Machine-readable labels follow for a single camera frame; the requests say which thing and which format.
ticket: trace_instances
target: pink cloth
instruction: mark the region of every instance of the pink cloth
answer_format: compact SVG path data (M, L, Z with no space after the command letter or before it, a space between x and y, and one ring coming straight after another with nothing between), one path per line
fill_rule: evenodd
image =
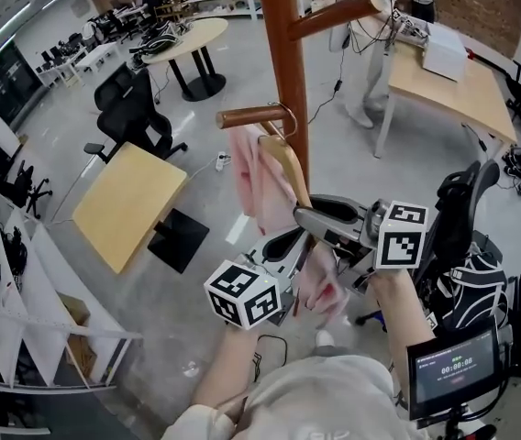
M231 128L228 134L244 214L256 218L263 235L294 226L295 194L281 164L262 151L259 137L265 134L256 126ZM349 299L338 283L334 254L323 243L314 247L293 284L305 307L328 318L339 314Z

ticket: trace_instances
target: cardboard box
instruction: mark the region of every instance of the cardboard box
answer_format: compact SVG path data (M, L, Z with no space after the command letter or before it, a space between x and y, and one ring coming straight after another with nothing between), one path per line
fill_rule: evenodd
M77 361L77 365L79 365L79 368L83 373L83 376L89 378L89 375L94 369L94 363L97 356L95 355L95 352L89 347L89 344L87 343L87 337L84 335L71 334L69 336L68 342L73 356ZM69 352L67 352L66 359L69 365L74 365Z
M71 318L73 318L73 321L79 326L85 326L90 316L85 303L78 298L65 295L64 293L58 293L58 295L59 298L61 298L62 304L65 305L65 308L67 308L67 311L71 315Z

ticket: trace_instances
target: concrete floor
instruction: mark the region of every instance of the concrete floor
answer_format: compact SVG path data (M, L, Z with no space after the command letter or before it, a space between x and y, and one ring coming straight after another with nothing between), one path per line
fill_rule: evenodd
M175 154L170 162L189 175L213 160L218 151L227 151L227 133L215 125L217 111L277 100L264 23L247 19L229 22L227 32L208 46L216 71L227 77L226 88L211 99L187 103L169 71L170 82L161 94L159 111L171 120L175 140L189 145L189 151ZM133 45L129 41L121 49L127 54L127 48ZM308 38L304 50L311 117L317 106L332 94L340 54L327 51L326 34ZM358 56L347 50L344 66L350 67L355 57ZM197 76L191 58L184 57L178 63L187 81ZM50 233L63 255L124 327L144 335L144 340L128 353L117 383L126 399L133 400L131 409L124 410L125 423L132 426L139 422L137 413L148 412L149 427L141 436L156 437L160 436L162 426L172 423L187 406L224 326L210 311L202 284L222 260L233 259L248 250L257 238L257 231L249 220L239 239L233 245L227 242L241 209L231 167L217 172L210 165L189 181L175 205L210 228L183 275L146 248L121 275L114 274L96 255L75 224L68 220L104 167L99 159L83 153L83 145L105 140L95 125L98 112L93 91L117 65L114 57L106 60L99 73L85 75L84 87L51 89L18 134L28 135L23 155L37 158L44 164L40 174L46 172L50 176L55 194L43 206L43 220L53 223ZM166 83L166 70L167 64L150 67L159 86ZM476 141L471 140L456 120L422 104L400 101L384 155L376 159L372 152L379 129L364 130L347 117L342 104L344 91L343 87L310 126L312 193L344 195L363 204L382 197L433 209L436 190L444 178L484 158ZM376 92L381 95L382 89ZM382 116L373 115L373 119L379 125ZM482 131L479 134L491 151L493 141ZM521 129L518 136L521 145ZM107 141L106 145L109 149L112 142ZM500 184L507 187L511 180L503 176ZM521 198L515 190L497 187L489 190L479 204L475 227L490 235L503 251L507 275L519 275ZM352 299L347 314L332 323L330 330L340 344L358 347L389 364L386 337L380 326L376 322L362 328L351 324L365 311L362 305L358 299ZM281 328L267 325L263 330L288 341L288 361L292 361L310 352L315 328L321 323L319 316L301 312L297 318L289 317ZM263 374L280 366L282 350L278 341L261 342Z

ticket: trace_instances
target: sleeve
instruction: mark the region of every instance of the sleeve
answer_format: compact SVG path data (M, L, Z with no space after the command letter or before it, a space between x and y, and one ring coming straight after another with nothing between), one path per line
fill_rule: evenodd
M228 440L233 434L234 424L225 414L217 416L216 409L195 405L165 431L161 440Z

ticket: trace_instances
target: coat rack arm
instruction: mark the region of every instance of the coat rack arm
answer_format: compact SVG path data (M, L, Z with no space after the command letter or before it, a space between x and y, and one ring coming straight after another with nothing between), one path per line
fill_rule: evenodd
M294 21L289 26L288 36L290 40L299 40L353 19L376 15L384 8L384 0L341 0Z
M288 115L289 113L280 105L245 107L244 109L220 111L216 115L216 123L219 128L231 128L246 124L281 121Z

